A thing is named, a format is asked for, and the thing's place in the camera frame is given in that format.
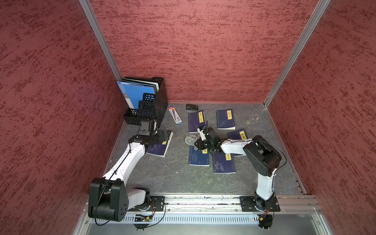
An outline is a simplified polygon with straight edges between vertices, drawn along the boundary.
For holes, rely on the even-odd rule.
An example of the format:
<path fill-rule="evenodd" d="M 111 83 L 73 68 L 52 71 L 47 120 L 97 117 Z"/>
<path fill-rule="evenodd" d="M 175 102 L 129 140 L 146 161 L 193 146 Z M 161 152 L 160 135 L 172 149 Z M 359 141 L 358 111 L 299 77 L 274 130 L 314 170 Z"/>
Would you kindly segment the grey striped wiping cloth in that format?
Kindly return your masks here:
<path fill-rule="evenodd" d="M 185 143 L 189 146 L 194 146 L 194 144 L 200 139 L 199 136 L 196 135 L 188 135 L 185 137 Z"/>

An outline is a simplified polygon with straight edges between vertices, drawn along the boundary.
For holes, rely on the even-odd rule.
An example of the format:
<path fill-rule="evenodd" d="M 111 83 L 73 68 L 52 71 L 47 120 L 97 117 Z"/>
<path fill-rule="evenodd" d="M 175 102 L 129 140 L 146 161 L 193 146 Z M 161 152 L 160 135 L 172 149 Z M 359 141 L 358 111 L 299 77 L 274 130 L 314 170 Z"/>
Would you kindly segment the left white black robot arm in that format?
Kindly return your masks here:
<path fill-rule="evenodd" d="M 126 151 L 115 165 L 101 178 L 94 178 L 89 187 L 88 216 L 94 220 L 120 222 L 129 209 L 149 209 L 150 190 L 133 188 L 127 191 L 126 183 L 138 161 L 155 144 L 169 140 L 167 130 L 156 130 L 150 136 L 135 135 L 128 141 Z"/>

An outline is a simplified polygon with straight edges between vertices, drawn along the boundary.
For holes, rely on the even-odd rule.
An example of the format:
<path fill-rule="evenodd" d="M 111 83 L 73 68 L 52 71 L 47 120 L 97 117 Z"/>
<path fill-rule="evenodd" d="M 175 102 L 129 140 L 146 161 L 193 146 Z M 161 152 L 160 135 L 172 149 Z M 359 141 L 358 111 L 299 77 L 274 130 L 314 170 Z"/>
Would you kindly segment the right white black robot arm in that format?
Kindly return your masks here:
<path fill-rule="evenodd" d="M 219 138 L 211 127 L 200 127 L 197 131 L 200 137 L 194 145 L 198 150 L 206 149 L 214 153 L 245 155 L 258 173 L 255 194 L 240 199 L 244 212 L 281 211 L 274 192 L 274 181 L 282 157 L 275 147 L 259 135 L 246 140 L 232 140 Z"/>

